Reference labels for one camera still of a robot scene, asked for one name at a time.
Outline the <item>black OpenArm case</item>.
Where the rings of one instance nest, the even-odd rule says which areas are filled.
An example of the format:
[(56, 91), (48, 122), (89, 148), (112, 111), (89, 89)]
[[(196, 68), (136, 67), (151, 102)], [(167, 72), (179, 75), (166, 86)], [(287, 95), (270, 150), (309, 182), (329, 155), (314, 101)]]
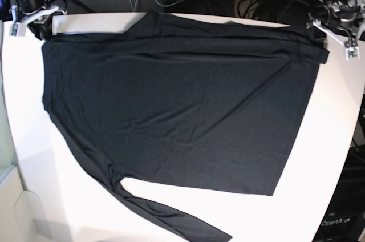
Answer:
[(349, 149), (314, 241), (360, 241), (364, 232), (364, 145)]

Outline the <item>black long sleeve shirt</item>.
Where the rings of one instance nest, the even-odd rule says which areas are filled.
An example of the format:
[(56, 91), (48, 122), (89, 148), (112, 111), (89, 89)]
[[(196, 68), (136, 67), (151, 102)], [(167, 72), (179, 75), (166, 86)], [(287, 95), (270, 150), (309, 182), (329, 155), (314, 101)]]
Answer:
[(121, 34), (42, 46), (44, 109), (79, 165), (188, 241), (230, 235), (133, 196), (124, 178), (271, 196), (328, 51), (305, 32), (147, 13)]

